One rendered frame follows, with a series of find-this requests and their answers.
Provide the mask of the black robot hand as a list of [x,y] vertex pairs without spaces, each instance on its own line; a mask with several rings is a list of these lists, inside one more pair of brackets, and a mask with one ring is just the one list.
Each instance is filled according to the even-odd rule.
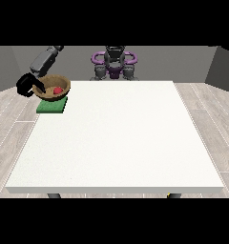
[[32,86],[35,85],[42,92],[46,92],[44,84],[38,80],[33,74],[24,74],[16,83],[17,93],[25,97],[33,95]]

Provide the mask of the brown wooden bowl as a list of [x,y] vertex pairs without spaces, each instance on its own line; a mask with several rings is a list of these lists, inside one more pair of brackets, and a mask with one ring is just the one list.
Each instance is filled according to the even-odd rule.
[[[44,77],[41,77],[40,81],[44,84],[46,92],[42,92],[35,85],[32,86],[32,91],[36,96],[45,101],[58,101],[64,98],[71,88],[71,81],[65,76],[58,74],[46,75]],[[53,90],[55,88],[61,88],[62,92],[59,94],[54,94]]]

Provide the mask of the green square pad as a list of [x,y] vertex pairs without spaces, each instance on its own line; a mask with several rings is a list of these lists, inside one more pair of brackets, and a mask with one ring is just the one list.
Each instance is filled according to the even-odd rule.
[[57,101],[44,101],[42,100],[37,109],[37,113],[62,113],[65,109],[68,97],[57,100]]

